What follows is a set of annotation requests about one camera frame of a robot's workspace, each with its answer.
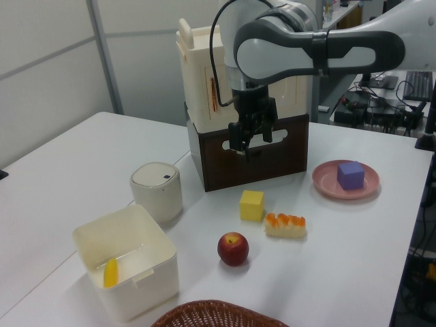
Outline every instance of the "basket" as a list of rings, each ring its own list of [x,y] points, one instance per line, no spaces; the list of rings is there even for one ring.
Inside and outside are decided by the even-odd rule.
[[[152,327],[289,327],[279,320],[219,300],[200,300],[179,305]]]

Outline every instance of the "white box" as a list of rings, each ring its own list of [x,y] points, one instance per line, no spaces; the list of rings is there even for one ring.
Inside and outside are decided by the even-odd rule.
[[[135,203],[147,210],[157,223],[175,218],[183,208],[180,172],[176,166],[151,162],[138,168],[130,178]]]
[[[73,239],[113,320],[126,322],[178,292],[176,248],[140,205],[76,228]],[[118,283],[103,287],[106,262],[116,258]]]

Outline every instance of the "purple cube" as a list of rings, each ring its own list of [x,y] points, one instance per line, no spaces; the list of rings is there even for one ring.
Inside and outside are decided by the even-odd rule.
[[[361,189],[365,171],[357,161],[340,163],[338,165],[338,182],[344,190]]]

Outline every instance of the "keyboard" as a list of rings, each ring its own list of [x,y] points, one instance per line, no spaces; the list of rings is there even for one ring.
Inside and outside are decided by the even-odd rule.
[[[433,94],[433,73],[414,72],[406,73],[403,99],[430,102]]]

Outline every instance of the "yellow object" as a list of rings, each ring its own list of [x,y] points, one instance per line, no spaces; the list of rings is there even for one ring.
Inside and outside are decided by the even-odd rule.
[[[264,192],[245,190],[239,206],[241,219],[261,221],[264,214]]]
[[[118,263],[112,258],[104,269],[104,287],[112,287],[118,283]]]
[[[427,271],[425,277],[436,281],[436,264],[429,264],[429,271]]]

